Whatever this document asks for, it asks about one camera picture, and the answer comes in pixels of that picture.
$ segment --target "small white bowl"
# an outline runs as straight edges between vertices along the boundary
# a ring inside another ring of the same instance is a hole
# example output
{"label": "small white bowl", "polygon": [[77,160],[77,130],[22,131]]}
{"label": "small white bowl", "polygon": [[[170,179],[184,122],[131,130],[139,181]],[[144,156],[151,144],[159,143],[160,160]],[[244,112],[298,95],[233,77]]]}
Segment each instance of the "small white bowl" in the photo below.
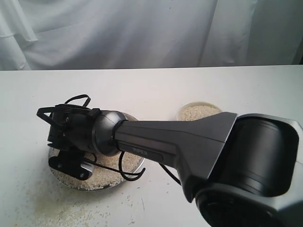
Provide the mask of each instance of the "small white bowl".
{"label": "small white bowl", "polygon": [[220,111],[222,112],[222,110],[221,110],[219,107],[217,107],[217,106],[215,106],[215,105],[213,105],[213,104],[211,104],[211,103],[207,103],[207,102],[191,102],[191,103],[185,104],[184,106],[182,106],[182,107],[179,109],[179,111],[177,112],[177,116],[176,116],[177,121],[181,121],[181,114],[182,114],[182,112],[183,112],[186,108],[188,108],[188,107],[193,107],[193,106],[198,106],[198,105],[210,106],[210,107],[216,108],[216,109],[218,109],[218,110],[220,110]]}

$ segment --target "white table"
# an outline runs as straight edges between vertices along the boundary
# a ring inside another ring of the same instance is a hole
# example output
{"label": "white table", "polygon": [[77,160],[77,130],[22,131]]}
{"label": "white table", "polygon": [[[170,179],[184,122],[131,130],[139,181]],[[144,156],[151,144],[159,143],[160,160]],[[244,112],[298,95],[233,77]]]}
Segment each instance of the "white table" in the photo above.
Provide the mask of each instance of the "white table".
{"label": "white table", "polygon": [[303,124],[303,66],[6,71],[0,80],[4,227],[208,226],[181,187],[151,161],[140,180],[111,190],[61,186],[47,165],[49,125],[36,117],[39,107],[86,93],[90,107],[141,120],[173,120],[183,104],[207,101],[224,111],[272,114]]}

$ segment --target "white curtain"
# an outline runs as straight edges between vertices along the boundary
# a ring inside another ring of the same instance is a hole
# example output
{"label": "white curtain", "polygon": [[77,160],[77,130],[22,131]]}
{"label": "white curtain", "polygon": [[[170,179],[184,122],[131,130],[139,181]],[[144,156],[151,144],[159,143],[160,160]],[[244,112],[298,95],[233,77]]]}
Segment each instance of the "white curtain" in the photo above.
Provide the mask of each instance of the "white curtain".
{"label": "white curtain", "polygon": [[1,0],[0,70],[291,64],[302,0]]}

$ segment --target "white rice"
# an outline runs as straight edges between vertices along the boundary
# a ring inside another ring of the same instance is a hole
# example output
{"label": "white rice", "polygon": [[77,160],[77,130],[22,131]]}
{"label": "white rice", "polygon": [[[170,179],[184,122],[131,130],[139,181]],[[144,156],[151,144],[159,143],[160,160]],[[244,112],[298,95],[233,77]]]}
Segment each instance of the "white rice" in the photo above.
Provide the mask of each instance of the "white rice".
{"label": "white rice", "polygon": [[[128,114],[125,115],[131,121],[136,120],[135,118],[129,116]],[[52,151],[49,154],[49,157],[57,156],[58,153],[59,150],[52,149]],[[113,157],[107,157],[102,154],[97,154],[97,163],[118,169],[119,156],[120,153]],[[87,158],[94,160],[93,156],[90,154],[88,154]],[[122,160],[123,171],[133,173],[137,169],[141,159],[142,158],[140,156],[125,152]],[[78,180],[74,177],[66,175],[52,168],[51,171],[53,175],[64,185],[84,191],[100,190],[105,187],[115,186],[121,183],[122,181],[124,181],[124,178],[120,175],[120,173],[116,173],[111,170],[107,170],[98,166],[95,166],[92,176],[86,181]]]}
{"label": "white rice", "polygon": [[221,111],[218,108],[207,105],[190,106],[183,110],[180,115],[182,121],[195,121],[204,117],[218,114]]}

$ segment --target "bowl of rice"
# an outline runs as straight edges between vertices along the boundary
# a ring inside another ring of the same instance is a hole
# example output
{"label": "bowl of rice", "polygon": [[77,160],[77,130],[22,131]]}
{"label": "bowl of rice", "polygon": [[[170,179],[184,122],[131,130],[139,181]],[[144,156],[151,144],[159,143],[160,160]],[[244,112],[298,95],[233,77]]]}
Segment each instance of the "bowl of rice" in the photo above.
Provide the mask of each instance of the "bowl of rice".
{"label": "bowl of rice", "polygon": [[219,114],[222,110],[207,102],[191,102],[180,108],[177,113],[178,121],[195,121],[211,115]]}
{"label": "bowl of rice", "polygon": [[[130,121],[137,121],[136,118],[124,113],[126,118]],[[48,157],[57,156],[59,154],[59,150],[51,148],[49,150]],[[97,163],[102,164],[104,166],[108,166],[111,168],[118,169],[118,162],[120,153],[108,157],[103,154],[96,154]],[[142,169],[142,164],[144,162],[144,158],[133,155],[131,153],[125,152],[122,159],[122,169],[124,172],[136,173],[140,172]],[[85,180],[81,181],[69,175],[66,175],[60,171],[50,168],[53,175],[59,180],[60,183],[64,184],[67,187],[77,189],[80,191],[99,191],[106,188],[111,188],[119,185],[124,182],[125,179],[121,176],[120,173],[113,172],[108,169],[104,169],[98,166],[95,166],[92,176]]]}

